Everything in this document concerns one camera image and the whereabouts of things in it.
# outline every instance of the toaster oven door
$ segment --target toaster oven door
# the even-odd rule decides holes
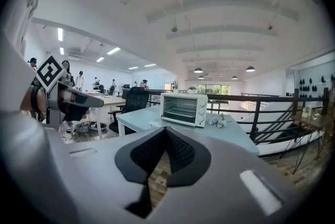
[[[163,102],[163,117],[166,120],[195,125],[197,99],[165,96]]]

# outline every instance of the window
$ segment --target window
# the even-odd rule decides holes
[[[172,91],[172,86],[173,86],[174,84],[165,84],[165,90],[166,91]]]
[[[198,84],[198,94],[229,95],[229,85]]]
[[[204,94],[206,91],[206,85],[205,84],[198,84],[198,94]]]

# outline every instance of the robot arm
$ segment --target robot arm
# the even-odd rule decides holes
[[[66,70],[53,56],[40,66],[36,77],[48,101],[46,127],[58,128],[63,121],[79,121],[90,107],[104,105],[100,98],[73,89],[71,81],[66,78]]]

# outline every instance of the light blue desk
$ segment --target light blue desk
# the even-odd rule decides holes
[[[243,129],[235,122],[230,115],[225,115],[227,126],[224,128],[216,128],[208,124],[209,119],[213,114],[207,113],[206,125],[202,127],[192,127],[177,124],[171,121],[165,121],[160,119],[160,106],[153,106],[145,109],[133,111],[131,113],[125,113],[117,115],[119,134],[120,136],[125,135],[125,126],[131,128],[136,132],[142,132],[151,128],[157,128],[159,126],[171,126],[176,128],[184,128],[189,131],[228,141],[245,148],[247,151],[258,155],[260,153],[257,146],[252,142]]]

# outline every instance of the toaster oven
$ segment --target toaster oven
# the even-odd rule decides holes
[[[207,95],[162,93],[161,118],[183,125],[204,127],[207,102]]]

